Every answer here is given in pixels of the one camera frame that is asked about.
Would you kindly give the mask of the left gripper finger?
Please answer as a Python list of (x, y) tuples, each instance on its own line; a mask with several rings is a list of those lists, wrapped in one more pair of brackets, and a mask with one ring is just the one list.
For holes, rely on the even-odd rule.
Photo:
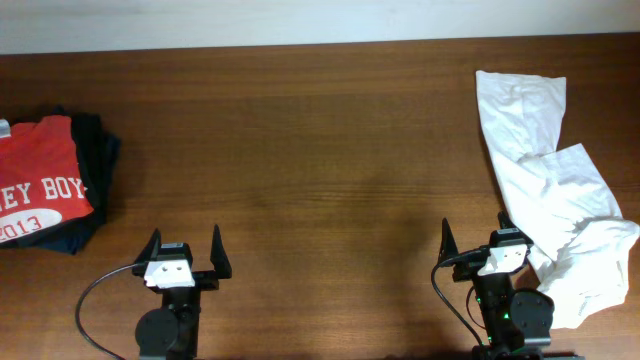
[(214, 271), (218, 278), (232, 277), (232, 266), (224, 249), (221, 231), (218, 225), (214, 226), (210, 252), (210, 262), (212, 263)]
[(156, 228), (147, 244), (144, 246), (140, 254), (136, 257), (136, 264), (143, 264), (155, 258), (157, 256), (157, 251), (161, 246), (161, 232), (158, 228)]

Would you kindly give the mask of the white t-shirt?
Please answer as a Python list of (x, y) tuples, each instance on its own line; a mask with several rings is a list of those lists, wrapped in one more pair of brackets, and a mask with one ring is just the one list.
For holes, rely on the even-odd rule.
[(533, 242), (552, 326), (576, 329), (624, 303), (638, 224), (624, 219), (582, 144), (559, 148), (566, 80), (477, 71), (480, 125), (511, 221)]

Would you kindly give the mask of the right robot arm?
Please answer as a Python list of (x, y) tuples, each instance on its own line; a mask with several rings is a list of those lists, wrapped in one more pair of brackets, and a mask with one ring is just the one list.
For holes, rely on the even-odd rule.
[(451, 267), (456, 283), (471, 282), (468, 292), (479, 306), (487, 339), (476, 330), (471, 334), (477, 345), (471, 357), (490, 359), (542, 359), (542, 349), (551, 343), (553, 300), (531, 288), (515, 289), (511, 276), (527, 263), (533, 241), (509, 219), (498, 214), (500, 228), (489, 243), (460, 252), (447, 219), (442, 220), (442, 240), (438, 261), (431, 276)]

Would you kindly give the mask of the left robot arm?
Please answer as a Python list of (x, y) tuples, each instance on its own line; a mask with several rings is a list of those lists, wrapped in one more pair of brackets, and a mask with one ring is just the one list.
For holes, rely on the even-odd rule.
[(136, 325), (141, 359), (197, 357), (201, 294), (218, 290), (221, 280), (232, 277), (218, 226), (213, 231), (210, 262), (210, 270), (194, 271), (188, 244), (163, 243), (160, 231), (153, 232), (132, 270), (148, 289), (162, 296), (161, 306), (144, 314)]

